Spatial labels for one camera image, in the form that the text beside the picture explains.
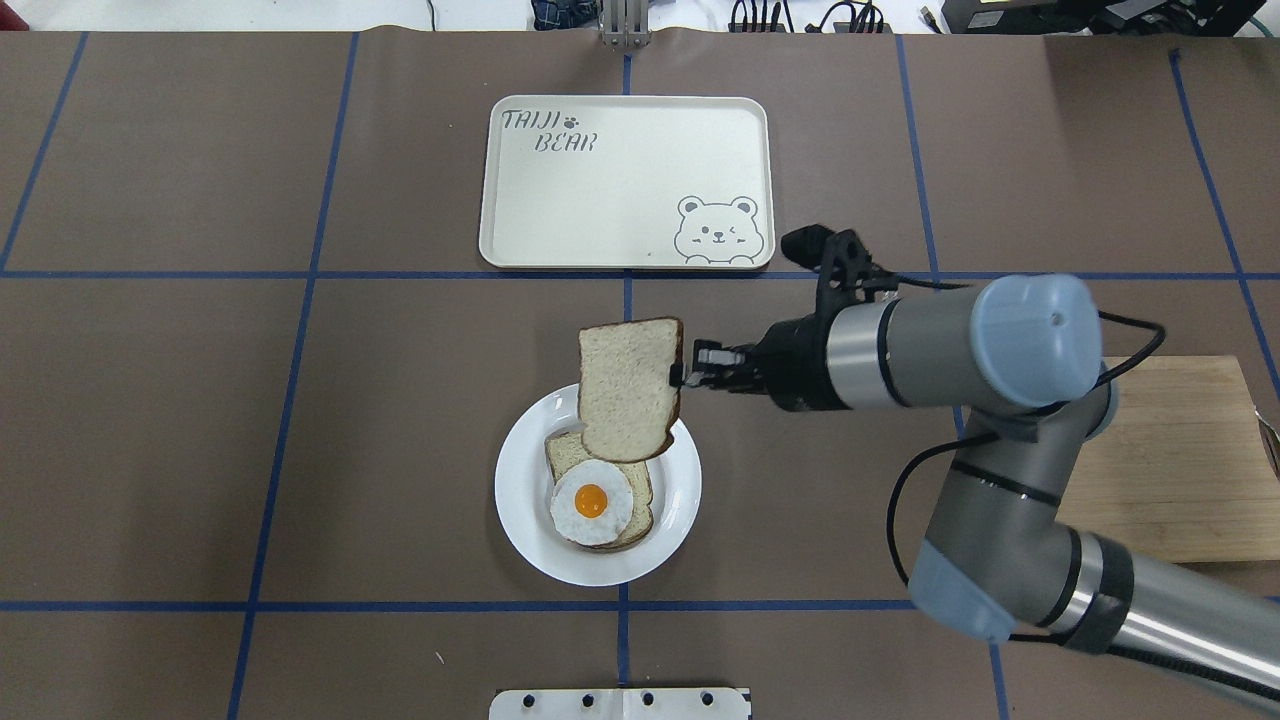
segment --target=white plate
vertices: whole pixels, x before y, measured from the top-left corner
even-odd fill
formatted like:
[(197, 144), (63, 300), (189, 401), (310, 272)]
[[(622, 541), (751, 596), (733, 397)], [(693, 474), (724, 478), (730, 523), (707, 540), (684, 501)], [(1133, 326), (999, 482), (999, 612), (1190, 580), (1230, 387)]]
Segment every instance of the white plate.
[(698, 448), (685, 424), (676, 420), (671, 429), (675, 442), (646, 464), (653, 483), (649, 534), (622, 550), (589, 550), (556, 532), (549, 510), (552, 469), (544, 446), (549, 436), (581, 428), (576, 384), (525, 410), (498, 454), (493, 483), (498, 519), (520, 555), (557, 580), (588, 587), (626, 583), (662, 565), (694, 525), (703, 496)]
[(480, 254), (500, 268), (760, 268), (774, 250), (764, 108), (504, 97), (489, 115), (480, 206)]

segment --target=bread slice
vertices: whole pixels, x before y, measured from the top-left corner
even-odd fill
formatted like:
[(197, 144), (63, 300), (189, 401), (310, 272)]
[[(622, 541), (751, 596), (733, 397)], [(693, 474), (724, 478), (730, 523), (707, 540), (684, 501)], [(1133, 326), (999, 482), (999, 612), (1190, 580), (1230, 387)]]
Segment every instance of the bread slice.
[(684, 324), (655, 318), (585, 328), (577, 333), (582, 383), (577, 415), (593, 457), (640, 462), (671, 447), (680, 388), (671, 366), (684, 355)]
[[(564, 473), (580, 462), (590, 460), (591, 454), (582, 446), (582, 433), (563, 433), (547, 438), (547, 461), (552, 466), (552, 479), (559, 483)], [(649, 480), (649, 468), (644, 462), (614, 464), (631, 486), (631, 521), (622, 529), (618, 539), (599, 546), (604, 550), (626, 547), (649, 534), (653, 528), (653, 483)]]

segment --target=wooden board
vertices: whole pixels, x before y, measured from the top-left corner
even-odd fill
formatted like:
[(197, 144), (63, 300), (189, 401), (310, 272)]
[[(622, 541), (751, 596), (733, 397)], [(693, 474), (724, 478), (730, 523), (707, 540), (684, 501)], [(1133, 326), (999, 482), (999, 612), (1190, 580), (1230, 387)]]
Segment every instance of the wooden board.
[(1171, 562), (1280, 559), (1280, 480), (1236, 359), (1156, 356), (1119, 386), (1061, 521)]

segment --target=bear drawing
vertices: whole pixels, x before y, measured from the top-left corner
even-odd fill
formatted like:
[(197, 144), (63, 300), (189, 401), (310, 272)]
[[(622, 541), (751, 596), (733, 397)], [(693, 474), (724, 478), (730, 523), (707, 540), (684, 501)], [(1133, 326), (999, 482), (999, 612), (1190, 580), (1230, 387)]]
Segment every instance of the bear drawing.
[(689, 197), (680, 201), (680, 231), (676, 252), (686, 265), (753, 265), (764, 250), (764, 236), (755, 227), (759, 208), (750, 197), (732, 202), (703, 202)]

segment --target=fried egg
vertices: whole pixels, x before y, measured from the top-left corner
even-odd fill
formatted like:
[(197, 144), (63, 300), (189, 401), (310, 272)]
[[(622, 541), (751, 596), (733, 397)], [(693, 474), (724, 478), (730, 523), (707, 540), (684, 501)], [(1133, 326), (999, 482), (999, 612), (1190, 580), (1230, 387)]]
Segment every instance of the fried egg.
[(584, 460), (556, 484), (552, 521), (564, 539), (589, 547), (607, 544), (622, 536), (634, 503), (622, 470), (603, 460)]

